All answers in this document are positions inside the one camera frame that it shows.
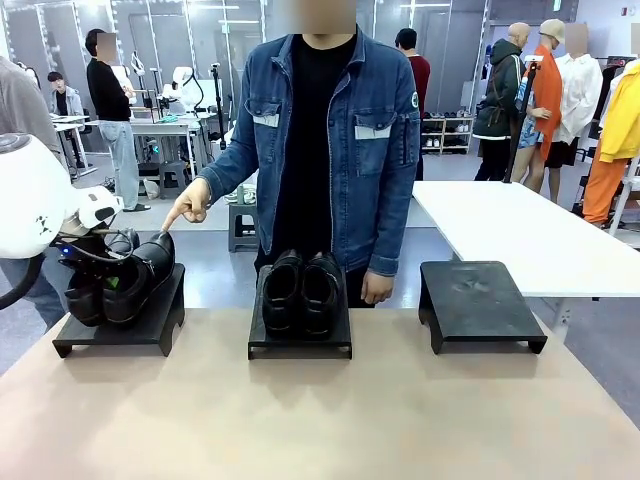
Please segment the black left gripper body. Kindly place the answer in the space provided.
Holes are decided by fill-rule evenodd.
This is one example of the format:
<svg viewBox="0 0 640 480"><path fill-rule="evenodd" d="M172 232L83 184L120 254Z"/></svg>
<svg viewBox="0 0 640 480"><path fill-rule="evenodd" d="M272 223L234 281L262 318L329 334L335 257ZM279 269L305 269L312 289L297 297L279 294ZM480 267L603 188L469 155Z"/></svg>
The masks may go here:
<svg viewBox="0 0 640 480"><path fill-rule="evenodd" d="M57 236L58 263L82 273L102 273L119 264L105 242L105 235Z"/></svg>

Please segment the person's right hand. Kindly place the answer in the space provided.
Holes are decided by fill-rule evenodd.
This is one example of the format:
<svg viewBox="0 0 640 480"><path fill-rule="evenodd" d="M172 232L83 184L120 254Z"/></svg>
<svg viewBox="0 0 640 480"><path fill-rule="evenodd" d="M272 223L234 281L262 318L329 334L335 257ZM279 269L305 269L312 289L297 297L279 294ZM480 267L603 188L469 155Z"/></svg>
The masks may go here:
<svg viewBox="0 0 640 480"><path fill-rule="evenodd" d="M184 217L189 223L202 223L206 218L210 199L207 181L200 177L195 178L175 200L161 230L168 231L179 217Z"/></svg>

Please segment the person's left hand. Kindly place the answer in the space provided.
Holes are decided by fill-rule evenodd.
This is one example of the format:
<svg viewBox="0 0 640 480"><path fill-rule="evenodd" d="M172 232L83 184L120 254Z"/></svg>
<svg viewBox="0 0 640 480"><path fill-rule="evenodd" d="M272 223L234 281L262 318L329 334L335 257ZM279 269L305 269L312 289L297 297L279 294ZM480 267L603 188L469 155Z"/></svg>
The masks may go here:
<svg viewBox="0 0 640 480"><path fill-rule="evenodd" d="M363 277L361 300L375 306L389 299L393 294L394 276L384 276L367 270Z"/></svg>

